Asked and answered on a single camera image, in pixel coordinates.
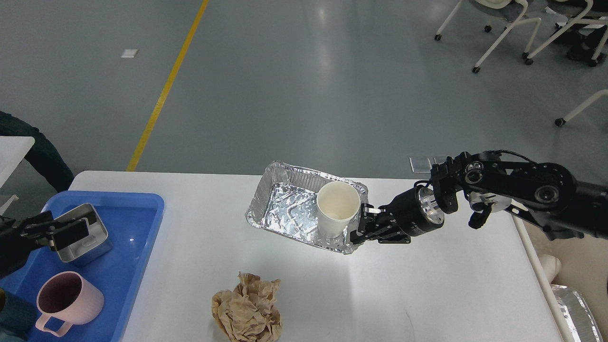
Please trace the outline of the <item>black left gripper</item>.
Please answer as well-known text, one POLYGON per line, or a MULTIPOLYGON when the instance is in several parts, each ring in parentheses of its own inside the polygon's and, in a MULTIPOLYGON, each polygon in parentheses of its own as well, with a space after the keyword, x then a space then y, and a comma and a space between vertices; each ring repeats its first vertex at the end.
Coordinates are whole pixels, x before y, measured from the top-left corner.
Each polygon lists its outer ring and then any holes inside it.
MULTIPOLYGON (((32 251, 44 245, 40 237, 30 239, 22 236, 24 227, 51 221, 52 216, 33 216, 17 223, 14 218, 0 218, 0 277, 5 278, 22 268, 32 251)), ((55 222, 47 229, 48 246, 52 251, 60 251, 89 236, 87 218, 70 222, 55 222)))

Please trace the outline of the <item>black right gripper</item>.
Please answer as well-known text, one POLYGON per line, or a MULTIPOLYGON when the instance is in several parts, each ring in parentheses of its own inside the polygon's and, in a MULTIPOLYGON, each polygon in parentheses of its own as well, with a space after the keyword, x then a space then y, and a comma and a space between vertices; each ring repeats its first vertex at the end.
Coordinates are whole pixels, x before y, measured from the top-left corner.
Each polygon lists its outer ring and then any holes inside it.
POLYGON ((409 244, 411 237, 421 236, 442 228, 445 213, 439 208, 434 191, 417 185, 400 193, 384 208, 362 204, 362 219, 382 219, 387 212, 395 219, 380 224, 368 222, 364 227, 350 232, 349 241, 360 245, 367 241, 384 244, 409 244))

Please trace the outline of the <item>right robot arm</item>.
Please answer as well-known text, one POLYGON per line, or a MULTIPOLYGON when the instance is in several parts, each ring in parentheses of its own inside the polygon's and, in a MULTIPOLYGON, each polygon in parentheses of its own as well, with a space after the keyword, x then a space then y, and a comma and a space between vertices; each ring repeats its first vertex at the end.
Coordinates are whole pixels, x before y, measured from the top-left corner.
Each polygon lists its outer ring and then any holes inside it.
POLYGON ((503 161, 504 150, 463 152, 434 164, 428 180, 417 181, 378 208, 364 203, 359 225, 348 240, 359 245, 410 243, 413 237, 441 228, 458 210, 463 192, 471 210, 468 225, 478 229, 494 212, 505 211, 541 229, 549 240, 606 239, 607 187, 576 180, 562 165, 521 156, 503 161))

